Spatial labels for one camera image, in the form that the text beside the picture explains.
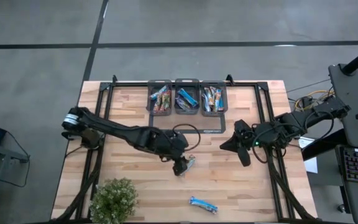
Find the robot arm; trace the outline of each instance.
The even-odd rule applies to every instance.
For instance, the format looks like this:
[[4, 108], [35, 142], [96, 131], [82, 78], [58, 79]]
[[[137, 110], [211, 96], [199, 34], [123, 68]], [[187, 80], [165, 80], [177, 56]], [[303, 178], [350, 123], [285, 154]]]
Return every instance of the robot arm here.
[[88, 108], [75, 107], [70, 109], [62, 126], [67, 132], [62, 135], [81, 136], [81, 145], [88, 149], [96, 149], [103, 140], [103, 134], [110, 134], [125, 140], [137, 150], [158, 155], [162, 162], [174, 161], [175, 175], [181, 175], [187, 170], [188, 160], [183, 153], [188, 147], [184, 135], [174, 131], [162, 131], [150, 126], [128, 127], [107, 119], [97, 117]]
[[243, 166], [250, 165], [247, 150], [254, 146], [267, 149], [283, 149], [296, 136], [325, 119], [343, 118], [350, 107], [339, 98], [329, 97], [323, 103], [306, 111], [293, 111], [275, 117], [274, 121], [250, 127], [243, 120], [234, 123], [234, 134], [220, 145], [221, 149], [237, 152]]

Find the concrete floor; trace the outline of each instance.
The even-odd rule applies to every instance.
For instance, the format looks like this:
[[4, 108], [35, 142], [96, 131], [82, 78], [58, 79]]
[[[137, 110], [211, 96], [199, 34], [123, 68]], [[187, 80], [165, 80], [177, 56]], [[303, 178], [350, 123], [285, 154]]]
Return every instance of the concrete floor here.
[[[0, 0], [0, 44], [92, 43], [102, 0]], [[354, 0], [110, 0], [100, 43], [358, 40]], [[31, 154], [27, 186], [3, 185], [0, 223], [50, 217], [67, 142], [60, 124], [80, 92], [89, 49], [0, 50], [0, 127]], [[328, 78], [327, 67], [358, 55], [358, 46], [99, 49], [90, 80], [196, 77], [284, 80], [287, 90]], [[329, 82], [291, 98], [327, 90]], [[308, 133], [318, 138], [329, 128]], [[20, 181], [26, 167], [12, 166]], [[336, 211], [339, 188], [312, 184], [318, 215], [352, 222]]]

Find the white paper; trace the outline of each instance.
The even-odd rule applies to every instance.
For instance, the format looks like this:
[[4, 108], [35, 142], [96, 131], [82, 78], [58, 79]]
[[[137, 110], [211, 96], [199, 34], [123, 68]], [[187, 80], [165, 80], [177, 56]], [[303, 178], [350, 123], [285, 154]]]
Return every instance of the white paper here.
[[[301, 137], [301, 138], [299, 138], [299, 146], [301, 148], [304, 148], [307, 145], [311, 144], [313, 141], [314, 141], [314, 139]], [[305, 167], [306, 167], [307, 172], [312, 172], [312, 173], [317, 174], [318, 173], [318, 170], [317, 170], [317, 158], [313, 157], [313, 158], [308, 159], [307, 161], [305, 161]]]

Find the butcher block tabletop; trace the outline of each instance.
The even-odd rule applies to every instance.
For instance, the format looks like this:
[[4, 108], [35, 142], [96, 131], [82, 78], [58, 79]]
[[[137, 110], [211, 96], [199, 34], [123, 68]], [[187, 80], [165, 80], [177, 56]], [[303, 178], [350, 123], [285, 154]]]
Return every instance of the butcher block tabletop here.
[[[284, 82], [268, 83], [274, 115], [290, 112]], [[94, 111], [100, 82], [84, 82], [78, 106]], [[265, 119], [268, 120], [265, 97], [262, 94]], [[101, 115], [104, 116], [106, 96]], [[259, 114], [253, 87], [227, 87], [228, 111], [225, 114], [226, 131], [222, 134], [201, 134], [200, 145], [186, 152], [194, 155], [195, 164], [183, 176], [172, 171], [172, 162], [161, 162], [153, 154], [135, 150], [125, 141], [113, 136], [106, 137], [99, 184], [107, 179], [131, 179], [136, 187], [139, 204], [128, 222], [276, 222], [272, 186], [267, 164], [260, 163], [249, 151], [251, 165], [243, 167], [236, 153], [219, 149], [233, 134], [234, 122], [243, 119], [251, 125], [259, 123]], [[73, 106], [67, 105], [67, 111]], [[109, 119], [126, 126], [149, 125], [147, 87], [114, 87]], [[220, 118], [202, 115], [181, 115], [173, 111], [170, 116], [155, 117], [154, 126], [172, 128], [179, 123], [190, 123], [198, 129], [220, 128]], [[189, 145], [197, 143], [197, 134], [185, 134]], [[76, 149], [80, 140], [71, 141], [67, 152]], [[256, 153], [265, 159], [262, 149]], [[64, 161], [58, 185], [52, 217], [57, 218], [69, 206], [80, 190], [86, 158], [86, 149], [70, 154]], [[284, 157], [291, 191], [302, 206], [317, 216], [301, 151], [288, 146]], [[218, 207], [217, 214], [189, 205], [194, 196]], [[88, 213], [90, 190], [85, 199], [83, 217]], [[285, 197], [280, 190], [284, 217], [288, 217]]]

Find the green plant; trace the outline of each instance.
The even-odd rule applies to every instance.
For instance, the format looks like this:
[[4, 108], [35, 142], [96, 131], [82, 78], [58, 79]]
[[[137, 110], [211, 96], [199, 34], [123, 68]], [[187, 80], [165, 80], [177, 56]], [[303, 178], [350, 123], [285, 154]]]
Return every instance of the green plant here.
[[126, 178], [105, 181], [98, 186], [91, 201], [91, 220], [100, 224], [120, 224], [135, 214], [137, 193], [134, 184]]

